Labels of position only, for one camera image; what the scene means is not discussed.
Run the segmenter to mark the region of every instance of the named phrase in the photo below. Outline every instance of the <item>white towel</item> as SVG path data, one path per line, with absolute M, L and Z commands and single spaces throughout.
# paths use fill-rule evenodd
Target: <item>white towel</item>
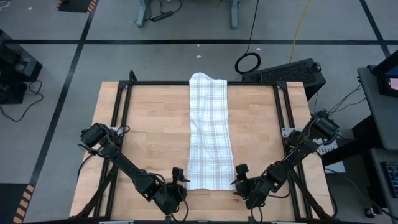
M 195 73 L 190 89 L 188 190 L 234 190 L 229 140 L 227 81 Z

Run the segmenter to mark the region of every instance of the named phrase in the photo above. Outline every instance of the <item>wooden tabletop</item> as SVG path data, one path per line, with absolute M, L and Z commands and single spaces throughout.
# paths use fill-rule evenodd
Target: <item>wooden tabletop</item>
M 93 122 L 109 125 L 111 122 L 117 82 L 103 82 L 96 105 Z M 307 99 L 302 83 L 288 83 L 290 103 L 295 125 L 303 128 L 310 119 Z M 125 97 L 121 100 L 120 123 Z M 280 99 L 288 125 L 283 94 Z M 234 165 L 246 163 L 248 177 L 258 176 L 271 163 L 284 157 L 280 128 L 271 86 L 228 86 L 229 133 Z M 163 175 L 171 181 L 172 167 L 187 170 L 190 144 L 189 86 L 133 86 L 127 125 L 131 131 L 124 137 L 123 154 L 140 169 Z M 98 187 L 103 159 L 95 156 L 82 168 L 77 183 L 70 215 L 76 215 L 90 200 Z M 307 187 L 317 202 L 330 215 L 333 213 L 328 186 L 320 158 L 311 154 L 303 160 Z M 276 195 L 286 195 L 284 184 Z M 104 209 L 108 193 L 103 196 Z M 302 217 L 305 209 L 298 190 Z M 250 216 L 242 198 L 231 191 L 193 190 L 188 192 L 189 215 L 187 220 L 245 221 Z M 265 220 L 294 220 L 292 199 L 267 197 L 262 207 Z M 175 214 L 182 220 L 186 207 L 182 203 Z M 254 216 L 259 219 L 258 209 Z M 113 202 L 112 219 L 164 220 L 165 215 L 154 202 L 148 203 L 135 190 L 131 179 L 118 174 Z

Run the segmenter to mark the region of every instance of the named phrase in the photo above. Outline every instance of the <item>power cord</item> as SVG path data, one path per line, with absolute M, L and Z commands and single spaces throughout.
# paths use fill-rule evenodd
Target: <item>power cord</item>
M 297 34 L 298 34 L 299 30 L 300 30 L 301 24 L 302 24 L 302 22 L 304 20 L 304 17 L 306 15 L 306 13 L 307 13 L 307 9 L 308 9 L 310 3 L 311 3 L 311 0 L 307 0 L 307 2 L 305 3 L 303 14 L 301 15 L 300 22 L 298 22 L 298 26 L 296 28 L 296 32 L 294 33 L 293 44 L 292 44 L 292 52 L 290 53 L 289 63 L 292 63 L 293 55 L 294 55 L 294 48 L 295 48 L 295 45 L 296 45 Z
M 333 172 L 333 173 L 338 174 L 337 171 L 334 171 L 334 170 L 331 170 L 331 169 L 328 169 L 328 168 L 325 168 L 325 167 L 324 167 L 324 169 L 325 169 L 325 170 L 328 170 L 328 171 L 330 171 L 330 172 Z M 351 183 L 351 184 L 356 188 L 356 190 L 358 190 L 358 192 L 360 192 L 361 195 L 362 195 L 366 200 L 368 200 L 373 206 L 375 206 L 376 208 L 378 208 L 382 213 L 388 215 L 388 216 L 391 217 L 392 219 L 398 220 L 398 217 L 396 217 L 395 215 L 393 215 L 393 214 L 387 212 L 385 209 L 383 209 L 382 207 L 380 207 L 376 202 L 374 202 L 372 199 L 370 199 L 368 196 L 366 196 L 366 195 L 362 192 L 362 190 L 359 189 L 359 187 L 358 187 L 351 179 L 349 179 L 349 178 L 348 178 L 347 176 L 345 176 L 345 175 L 344 175 L 343 177 L 344 177 L 349 183 Z
M 249 48 L 250 48 L 250 43 L 251 43 L 251 37 L 253 35 L 253 29 L 254 29 L 254 24 L 256 23 L 256 16 L 257 16 L 257 9 L 259 7 L 259 0 L 257 0 L 257 4 L 256 4 L 256 10 L 254 11 L 254 19 L 253 19 L 253 23 L 252 23 L 252 27 L 251 27 L 251 32 L 250 32 L 250 39 L 249 39 L 249 44 L 248 44 L 248 49 L 246 50 L 246 52 L 235 62 L 235 71 L 238 72 L 241 75 L 244 75 L 246 73 L 250 73 L 250 72 L 255 72 L 259 69 L 260 64 L 261 64 L 261 58 L 260 55 L 254 52 L 248 53 L 249 52 Z M 239 63 L 242 61 L 242 59 L 244 59 L 247 56 L 255 56 L 257 58 L 257 65 L 254 66 L 254 68 L 242 72 L 239 70 Z
M 90 155 L 81 163 L 81 165 L 80 165 L 80 167 L 79 167 L 79 169 L 78 169 L 78 171 L 77 171 L 77 179 L 78 179 L 78 180 L 79 180 L 81 168 L 83 168 L 83 165 L 87 162 L 87 160 L 88 160 L 89 158 L 93 157 L 93 156 L 94 156 L 94 155 L 90 154 Z
M 361 101 L 358 101 L 358 102 L 356 102 L 356 103 L 350 103 L 350 104 L 347 104 L 345 107 L 343 107 L 342 109 L 340 109 L 340 110 L 334 110 L 334 112 L 333 113 L 336 113 L 336 112 L 339 112 L 339 111 L 342 111 L 342 110 L 344 110 L 345 108 L 347 108 L 348 106 L 352 106 L 352 105 L 357 105 L 357 104 L 360 104 L 360 103 L 362 103 L 364 100 L 366 100 L 366 97 L 365 98 L 363 98 Z
M 173 14 L 178 12 L 181 9 L 181 7 L 182 7 L 182 2 L 181 2 L 181 0 L 179 0 L 179 1 L 180 1 L 180 7 L 178 7 L 178 9 L 176 11 L 172 11 Z M 163 11 L 163 0 L 159 0 L 159 4 L 160 4 L 160 6 L 159 6 L 160 13 L 161 14 L 165 14 L 166 12 Z
M 2 10 L 2 9 L 5 9 L 5 8 L 7 8 L 9 5 L 10 5 L 10 1 L 0 1 L 0 4 L 4 4 L 5 3 L 5 5 L 3 5 L 3 6 L 0 6 L 0 11 Z
M 343 97 L 343 99 L 338 102 L 335 106 L 333 106 L 330 111 L 328 111 L 329 116 L 331 116 L 333 113 L 335 113 L 337 111 L 337 109 L 347 100 L 347 98 L 349 96 L 351 96 L 353 93 L 355 93 L 356 91 L 362 89 L 362 84 L 359 84 L 358 87 L 356 87 L 355 90 L 353 90 L 351 93 L 348 93 L 345 97 Z
M 333 194 L 331 194 L 331 191 L 330 191 L 330 190 L 329 190 L 329 195 L 330 195 L 330 198 L 331 198 L 331 202 L 333 203 L 333 207 L 334 207 L 334 209 L 335 209 L 335 212 L 333 213 L 333 215 L 332 215 L 331 217 L 332 217 L 332 218 L 336 218 L 337 213 L 338 213 L 337 203 L 336 203 L 336 200 L 335 200 Z
M 321 64 L 319 64 L 318 62 L 315 62 L 315 63 L 312 65 L 312 69 L 314 69 L 314 70 L 316 70 L 316 71 L 318 71 L 318 72 L 321 72 L 321 71 L 322 71 Z M 314 113 L 317 112 L 318 94 L 319 94 L 319 90 L 317 91 L 317 97 L 315 98 L 315 105 L 313 106 L 313 112 L 314 112 Z
M 184 219 L 183 219 L 182 221 L 178 221 L 178 220 L 174 217 L 173 213 L 170 213 L 170 214 L 171 214 L 173 220 L 174 220 L 176 223 L 184 223 L 185 220 L 186 220 L 187 217 L 188 217 L 188 214 L 189 214 L 189 207 L 188 207 L 187 201 L 186 201 L 185 198 L 182 196 L 180 189 L 178 190 L 178 193 L 180 194 L 180 197 L 183 198 L 183 202 L 184 202 L 185 206 L 187 207 L 187 212 L 185 212 L 185 216 L 184 216 Z
M 39 88 L 38 88 L 37 91 L 32 90 L 32 84 L 33 84 L 33 83 L 39 83 Z M 4 115 L 6 118 L 10 119 L 10 120 L 13 121 L 13 122 L 16 122 L 16 123 L 17 123 L 17 122 L 20 122 L 22 119 L 24 119 L 24 117 L 25 117 L 27 111 L 30 109 L 30 107 L 32 107 L 33 105 L 35 105 L 36 103 L 38 103 L 38 102 L 40 102 L 40 101 L 42 101 L 42 100 L 44 99 L 44 95 L 40 93 L 40 90 L 42 89 L 42 85 L 43 85 L 43 83 L 42 83 L 41 81 L 39 81 L 39 80 L 36 80 L 36 81 L 31 82 L 31 83 L 29 84 L 28 90 L 29 90 L 30 92 L 32 92 L 32 93 L 25 93 L 25 95 L 27 95 L 27 96 L 39 95 L 39 96 L 41 96 L 41 97 L 40 97 L 38 100 L 36 100 L 35 102 L 31 103 L 31 104 L 26 108 L 26 110 L 25 110 L 24 113 L 22 114 L 21 118 L 19 118 L 19 119 L 14 119 L 14 118 L 10 117 L 9 115 L 7 115 L 7 114 L 4 112 L 4 109 L 0 106 L 1 114 Z
M 262 218 L 263 218 L 263 217 L 262 217 L 262 210 L 261 210 L 261 207 L 263 207 L 263 206 L 265 205 L 264 203 L 257 207 L 257 208 L 259 208 L 259 212 L 260 212 L 260 221 L 257 221 L 257 220 L 254 218 L 254 215 L 253 215 L 253 209 L 256 208 L 256 207 L 253 207 L 253 206 L 256 204 L 257 200 L 258 200 L 258 198 L 255 199 L 254 202 L 253 202 L 253 205 L 252 205 L 252 207 L 251 207 L 251 209 L 250 209 L 250 214 L 251 214 L 253 220 L 254 220 L 256 223 L 262 223 Z

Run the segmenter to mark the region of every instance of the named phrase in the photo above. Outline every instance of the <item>computer monitor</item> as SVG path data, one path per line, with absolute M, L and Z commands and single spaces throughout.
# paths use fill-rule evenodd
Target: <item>computer monitor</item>
M 398 50 L 372 69 L 382 95 L 398 97 Z

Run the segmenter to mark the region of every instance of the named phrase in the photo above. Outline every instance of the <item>gray floor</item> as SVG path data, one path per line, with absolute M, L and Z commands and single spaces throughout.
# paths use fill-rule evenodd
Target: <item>gray floor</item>
M 134 25 L 138 1 L 101 0 L 87 39 L 156 40 L 156 39 L 248 39 L 255 0 L 242 1 L 239 28 L 229 29 L 229 3 L 215 0 L 183 0 L 180 12 L 160 22 Z M 398 40 L 395 0 L 367 0 L 381 34 L 386 40 Z M 56 0 L 12 0 L 0 11 L 0 29 L 13 39 L 80 39 L 87 14 L 56 12 Z M 305 0 L 261 1 L 254 28 L 254 39 L 293 39 Z M 154 1 L 152 13 L 158 14 Z M 369 21 L 357 0 L 317 0 L 310 5 L 299 32 L 300 40 L 376 40 Z M 27 183 L 32 175 L 44 137 L 52 119 L 76 45 L 23 45 L 44 68 L 44 101 L 32 107 L 20 123 L 0 116 L 7 131 L 0 135 L 3 156 L 0 183 Z M 35 222 L 67 218 L 76 187 L 76 173 L 83 153 L 76 147 L 80 131 L 91 124 L 95 104 L 103 81 L 126 79 L 134 70 L 139 80 L 188 80 L 195 72 L 213 78 L 240 80 L 234 63 L 247 45 L 85 45 L 36 186 L 25 221 Z M 389 45 L 390 52 L 398 45 Z M 261 68 L 289 61 L 290 45 L 252 45 L 250 51 L 261 55 Z M 356 69 L 378 64 L 384 54 L 377 45 L 298 45 L 294 61 L 313 58 L 322 65 L 327 84 L 320 90 L 317 110 L 330 109 L 358 86 Z M 242 70 L 253 61 L 245 60 Z M 347 103 L 362 100 L 357 91 Z M 34 101 L 27 97 L 22 105 L 4 106 L 8 114 L 18 117 Z M 314 98 L 309 101 L 314 109 Z M 370 115 L 366 101 L 333 115 L 345 130 Z M 356 160 L 345 161 L 347 174 L 358 171 Z M 347 221 L 388 223 L 381 215 L 375 220 L 363 215 L 369 206 L 355 189 L 340 176 L 329 176 L 330 189 L 336 198 L 338 218 Z M 356 179 L 359 184 L 366 181 Z

